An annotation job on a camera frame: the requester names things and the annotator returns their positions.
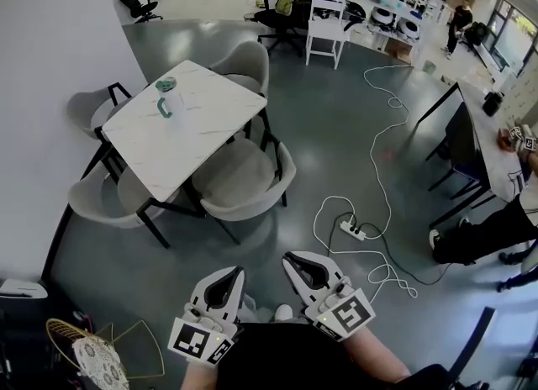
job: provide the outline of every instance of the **person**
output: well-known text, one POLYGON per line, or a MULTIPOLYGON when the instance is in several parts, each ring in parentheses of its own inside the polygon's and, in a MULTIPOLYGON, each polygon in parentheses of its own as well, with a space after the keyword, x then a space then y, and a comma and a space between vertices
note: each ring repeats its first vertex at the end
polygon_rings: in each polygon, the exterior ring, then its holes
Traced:
POLYGON ((458 36, 472 25, 472 11, 469 0, 462 0, 462 4, 454 9, 452 22, 448 29, 448 43, 444 48, 446 58, 450 59, 456 49, 458 36))
MULTIPOLYGON (((538 240, 538 155, 516 145, 523 168, 530 168, 527 186, 521 194, 503 209, 492 213, 481 224, 471 224, 467 217, 460 220, 458 227, 448 236, 438 230, 430 231, 433 257, 438 263, 473 264, 475 260, 523 242, 538 240)), ((505 265, 521 263, 531 250, 507 255, 499 259, 505 265)), ((521 287, 538 280, 538 270, 500 282, 497 291, 502 292, 521 287)))
POLYGON ((367 328, 339 343, 293 319, 281 305, 276 323, 242 323, 240 337, 218 368, 190 362, 182 390, 217 388, 353 388, 364 390, 448 387, 443 366, 409 369, 367 328))

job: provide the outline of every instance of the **marble table top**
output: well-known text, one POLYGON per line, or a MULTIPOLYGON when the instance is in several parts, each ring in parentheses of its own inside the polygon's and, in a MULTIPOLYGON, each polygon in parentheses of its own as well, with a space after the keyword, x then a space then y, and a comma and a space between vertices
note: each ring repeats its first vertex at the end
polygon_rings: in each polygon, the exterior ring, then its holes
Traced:
POLYGON ((267 104, 265 98, 216 73, 183 61, 173 76, 185 110, 165 119, 150 84, 103 132, 155 199, 165 202, 226 140, 267 104))
POLYGON ((510 178, 514 179, 515 174, 521 171, 521 164, 515 153, 501 150, 498 147, 498 129, 504 127, 500 115, 499 113, 493 117, 486 115, 482 109, 486 96, 473 85, 458 81, 458 86, 463 102, 471 114, 477 142, 488 171, 491 191, 505 202, 511 202, 514 195, 520 193, 520 188, 518 182, 511 182, 510 178))

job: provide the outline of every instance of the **power strip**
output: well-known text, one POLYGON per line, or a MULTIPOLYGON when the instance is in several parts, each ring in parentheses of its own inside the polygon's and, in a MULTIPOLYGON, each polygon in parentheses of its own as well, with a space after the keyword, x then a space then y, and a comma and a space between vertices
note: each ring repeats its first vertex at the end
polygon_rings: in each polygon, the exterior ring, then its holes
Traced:
POLYGON ((362 230, 359 230, 354 225, 351 225, 349 221, 342 221, 340 223, 340 230, 342 230, 343 232, 346 232, 349 236, 353 236, 355 239, 359 240, 360 242, 362 242, 367 236, 367 234, 364 233, 362 230))

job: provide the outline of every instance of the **gray floor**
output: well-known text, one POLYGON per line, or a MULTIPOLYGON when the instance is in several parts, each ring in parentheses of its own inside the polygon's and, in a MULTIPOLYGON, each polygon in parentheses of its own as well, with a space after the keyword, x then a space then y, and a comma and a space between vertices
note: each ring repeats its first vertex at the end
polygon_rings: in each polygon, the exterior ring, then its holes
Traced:
MULTIPOLYGON (((259 30, 254 24, 234 22, 163 21, 127 26, 125 33, 151 82, 185 59, 202 65, 216 61, 242 40, 255 39, 259 30)), ((72 220, 53 277, 99 325, 113 321, 122 329, 142 318, 163 348, 166 376, 134 383, 132 388, 179 387, 185 362, 167 352, 166 343, 174 317, 182 313, 200 278, 225 266, 241 265, 247 272, 247 292, 258 306, 289 303, 297 311, 299 301, 282 272, 281 257, 289 250, 325 253, 312 235, 314 215, 325 197, 346 196, 355 204, 359 221, 385 224, 388 210, 368 152, 375 133, 400 121, 404 111, 389 108, 388 96, 368 87, 362 73, 391 64, 393 60, 385 55, 350 44, 337 71, 326 57, 313 55, 306 67, 304 58, 286 46, 273 53, 268 114, 298 174, 288 190, 287 208, 278 205, 261 217, 230 225, 242 246, 234 245, 212 219, 174 213, 157 220, 172 244, 170 250, 162 249, 145 228, 121 230, 78 217, 72 220)), ((374 150, 393 207, 387 240, 402 266, 433 281, 443 266, 430 257, 428 225, 451 207, 448 197, 465 181, 453 177, 428 193, 428 186, 447 167, 438 158, 426 163, 425 157, 443 137, 458 101, 447 102, 413 132, 416 121, 446 86, 410 68, 374 72, 370 78, 394 90, 410 110, 409 124, 385 134, 374 150)), ((502 206, 493 201, 472 213, 472 221, 479 222, 502 206)), ((334 217, 346 210, 343 202, 328 203, 319 218, 319 234, 327 239, 334 217)), ((333 248, 383 251, 384 247, 380 240, 360 244, 337 230, 333 248)), ((368 282, 367 275, 381 264, 378 256, 337 256, 336 261, 356 287, 362 287, 368 297, 373 295, 377 286, 368 282)), ((481 379, 497 390, 508 389, 538 325, 535 287, 503 294, 494 291, 496 281, 516 272, 517 268, 499 266, 495 257, 475 266, 454 265, 431 287, 400 272, 417 288, 418 298, 412 299, 395 282, 384 284, 373 303, 377 318, 370 327, 412 371, 431 363, 450 367, 483 307, 495 307, 498 317, 463 380, 470 384, 481 379)), ((374 276, 377 280, 384 277, 382 271, 374 276)), ((155 365, 155 353, 145 354, 146 366, 155 365)))

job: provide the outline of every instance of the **black sleeve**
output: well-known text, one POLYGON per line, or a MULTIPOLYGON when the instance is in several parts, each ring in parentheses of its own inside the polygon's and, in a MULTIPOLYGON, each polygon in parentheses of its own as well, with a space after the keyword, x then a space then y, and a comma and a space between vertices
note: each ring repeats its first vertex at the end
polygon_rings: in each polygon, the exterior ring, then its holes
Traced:
POLYGON ((392 388, 398 390, 447 390, 450 385, 448 371, 441 365, 431 365, 392 388))

